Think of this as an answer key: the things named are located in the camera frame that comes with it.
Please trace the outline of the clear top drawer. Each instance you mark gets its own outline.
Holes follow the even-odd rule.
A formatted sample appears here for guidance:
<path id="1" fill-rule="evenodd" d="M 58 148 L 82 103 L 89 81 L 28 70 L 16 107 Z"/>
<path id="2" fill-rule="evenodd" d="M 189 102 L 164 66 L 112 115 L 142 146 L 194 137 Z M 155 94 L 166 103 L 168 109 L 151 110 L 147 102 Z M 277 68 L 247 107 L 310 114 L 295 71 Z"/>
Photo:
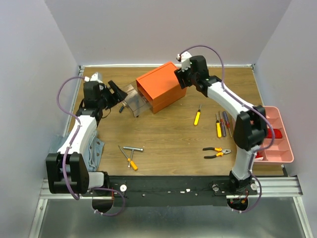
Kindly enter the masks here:
<path id="1" fill-rule="evenodd" d="M 140 116 L 145 111 L 152 109 L 152 105 L 146 99 L 143 93 L 141 93 L 141 91 L 137 88 L 135 81 L 124 86 L 122 90 L 127 93 L 127 97 L 122 101 L 122 104 L 132 112 L 132 115 L 135 118 Z"/>

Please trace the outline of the orange drawer cabinet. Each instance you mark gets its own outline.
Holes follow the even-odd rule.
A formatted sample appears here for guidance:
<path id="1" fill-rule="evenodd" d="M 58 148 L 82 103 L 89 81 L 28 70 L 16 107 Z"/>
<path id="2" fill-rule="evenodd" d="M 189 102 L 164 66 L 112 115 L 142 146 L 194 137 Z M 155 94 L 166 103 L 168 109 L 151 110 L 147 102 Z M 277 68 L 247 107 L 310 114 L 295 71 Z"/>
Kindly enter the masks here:
<path id="1" fill-rule="evenodd" d="M 174 72 L 176 65 L 167 62 L 136 78 L 137 89 L 152 106 L 155 114 L 186 95 Z"/>

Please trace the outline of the small yellow handled screwdriver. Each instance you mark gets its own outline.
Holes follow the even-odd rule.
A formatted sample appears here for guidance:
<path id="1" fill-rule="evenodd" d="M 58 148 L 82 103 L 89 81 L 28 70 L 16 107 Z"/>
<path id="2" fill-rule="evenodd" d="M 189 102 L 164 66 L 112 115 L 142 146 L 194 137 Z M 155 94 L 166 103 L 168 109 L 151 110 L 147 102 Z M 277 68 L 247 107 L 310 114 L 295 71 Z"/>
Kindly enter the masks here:
<path id="1" fill-rule="evenodd" d="M 215 116 L 216 116 L 216 133 L 217 133 L 217 137 L 221 138 L 222 134 L 221 134 L 221 127 L 220 127 L 220 121 L 219 121 L 218 114 L 215 114 Z"/>

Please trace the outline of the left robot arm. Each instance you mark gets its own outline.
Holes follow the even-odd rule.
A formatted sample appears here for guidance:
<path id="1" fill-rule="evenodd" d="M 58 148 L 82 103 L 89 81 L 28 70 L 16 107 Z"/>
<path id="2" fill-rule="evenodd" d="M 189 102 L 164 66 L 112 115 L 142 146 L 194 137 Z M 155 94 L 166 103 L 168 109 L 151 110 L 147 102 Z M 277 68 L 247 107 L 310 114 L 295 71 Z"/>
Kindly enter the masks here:
<path id="1" fill-rule="evenodd" d="M 104 84 L 100 80 L 85 80 L 84 98 L 72 117 L 75 124 L 64 144 L 46 158 L 49 190 L 52 194 L 71 194 L 76 200 L 92 190 L 99 196 L 109 192 L 106 172 L 89 172 L 84 162 L 84 151 L 92 141 L 103 111 L 110 110 L 125 100 L 127 93 L 112 80 Z"/>

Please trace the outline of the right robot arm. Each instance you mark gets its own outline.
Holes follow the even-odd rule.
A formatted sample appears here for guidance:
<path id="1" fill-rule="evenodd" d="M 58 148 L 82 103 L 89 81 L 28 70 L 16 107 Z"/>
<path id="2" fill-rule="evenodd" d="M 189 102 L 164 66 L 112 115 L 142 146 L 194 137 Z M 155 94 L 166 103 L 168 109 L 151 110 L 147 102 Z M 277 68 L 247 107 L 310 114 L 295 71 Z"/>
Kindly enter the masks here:
<path id="1" fill-rule="evenodd" d="M 233 139 L 237 153 L 227 184 L 231 193 L 239 194 L 251 183 L 254 158 L 267 136 L 265 109 L 242 100 L 219 77 L 211 76 L 204 56 L 185 52 L 177 60 L 181 67 L 174 73 L 181 88 L 195 86 L 205 97 L 220 104 L 235 121 Z"/>

